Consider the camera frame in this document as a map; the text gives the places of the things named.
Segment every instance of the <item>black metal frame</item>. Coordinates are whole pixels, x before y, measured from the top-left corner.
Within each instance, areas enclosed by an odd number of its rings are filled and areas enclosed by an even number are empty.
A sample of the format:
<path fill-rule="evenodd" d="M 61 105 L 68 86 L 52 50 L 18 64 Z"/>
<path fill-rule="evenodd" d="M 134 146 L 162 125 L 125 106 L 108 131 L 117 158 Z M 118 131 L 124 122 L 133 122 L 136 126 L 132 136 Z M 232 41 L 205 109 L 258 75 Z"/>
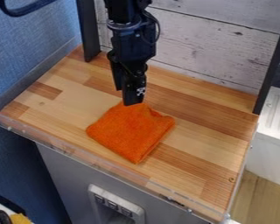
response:
<path fill-rule="evenodd" d="M 279 63 L 280 63 L 280 37 L 276 45 L 276 50 L 273 54 L 272 60 L 269 64 L 269 69 L 267 71 L 266 77 L 262 83 L 262 88 L 258 94 L 255 107 L 253 109 L 254 114 L 257 115 L 261 114 L 263 104 L 265 103 L 267 95 L 270 91 L 270 87 L 272 85 L 272 81 L 274 79 Z"/>
<path fill-rule="evenodd" d="M 80 21 L 84 59 L 89 62 L 100 51 L 100 40 L 96 22 L 95 0 L 76 0 Z"/>

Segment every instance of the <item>whitewashed wood panel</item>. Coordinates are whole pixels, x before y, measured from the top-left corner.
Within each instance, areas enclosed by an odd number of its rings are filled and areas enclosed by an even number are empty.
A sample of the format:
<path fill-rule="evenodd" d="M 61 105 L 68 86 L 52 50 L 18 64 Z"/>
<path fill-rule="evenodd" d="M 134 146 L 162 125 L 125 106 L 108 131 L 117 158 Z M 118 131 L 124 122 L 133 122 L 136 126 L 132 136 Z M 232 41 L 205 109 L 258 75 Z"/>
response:
<path fill-rule="evenodd" d="M 98 11 L 104 11 L 101 4 Z M 243 26 L 150 9 L 161 22 L 161 39 L 153 63 L 182 74 L 256 94 L 262 85 L 278 35 Z M 110 47 L 105 25 L 101 44 Z"/>
<path fill-rule="evenodd" d="M 280 32 L 280 0 L 153 0 L 152 7 Z"/>

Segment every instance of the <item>wooden table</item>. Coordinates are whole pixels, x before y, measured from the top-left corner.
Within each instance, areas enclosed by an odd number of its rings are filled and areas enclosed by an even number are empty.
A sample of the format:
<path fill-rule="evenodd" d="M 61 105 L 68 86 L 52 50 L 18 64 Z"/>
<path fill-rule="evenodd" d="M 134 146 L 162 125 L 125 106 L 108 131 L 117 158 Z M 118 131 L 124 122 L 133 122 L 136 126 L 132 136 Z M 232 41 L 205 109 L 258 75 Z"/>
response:
<path fill-rule="evenodd" d="M 171 197 L 210 221 L 228 212 L 257 115 L 256 97 L 151 66 L 146 102 L 174 116 L 176 126 L 141 164 L 135 165 L 89 138 L 86 127 L 121 100 L 109 62 L 90 63 L 81 48 L 44 74 L 0 114 L 13 129 L 67 151 L 137 186 Z"/>

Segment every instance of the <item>button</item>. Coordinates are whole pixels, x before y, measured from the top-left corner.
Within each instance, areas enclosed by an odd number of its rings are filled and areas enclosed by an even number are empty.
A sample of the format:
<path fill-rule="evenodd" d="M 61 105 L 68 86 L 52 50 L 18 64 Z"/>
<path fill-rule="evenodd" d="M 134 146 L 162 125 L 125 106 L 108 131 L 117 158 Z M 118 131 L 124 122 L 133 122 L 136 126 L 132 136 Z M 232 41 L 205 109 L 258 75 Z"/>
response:
<path fill-rule="evenodd" d="M 112 201 L 108 200 L 108 207 L 112 208 L 113 210 L 118 210 L 118 205 Z"/>
<path fill-rule="evenodd" d="M 124 214 L 125 216 L 128 216 L 128 217 L 133 217 L 133 213 L 124 207 L 122 207 L 122 214 Z"/>
<path fill-rule="evenodd" d="M 105 203 L 105 199 L 102 196 L 99 196 L 97 194 L 95 194 L 94 196 L 95 196 L 96 202 L 101 203 L 101 204 Z"/>

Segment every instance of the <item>microfiber cloth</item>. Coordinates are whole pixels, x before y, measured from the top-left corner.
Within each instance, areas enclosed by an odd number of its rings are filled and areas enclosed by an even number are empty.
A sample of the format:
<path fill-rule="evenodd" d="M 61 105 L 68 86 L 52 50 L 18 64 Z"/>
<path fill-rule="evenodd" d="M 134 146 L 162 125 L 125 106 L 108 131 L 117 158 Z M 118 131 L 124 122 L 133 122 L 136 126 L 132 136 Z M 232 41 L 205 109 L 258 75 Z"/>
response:
<path fill-rule="evenodd" d="M 87 134 L 130 162 L 138 164 L 173 126 L 172 117 L 160 115 L 146 103 L 125 107 L 121 102 L 90 125 Z"/>

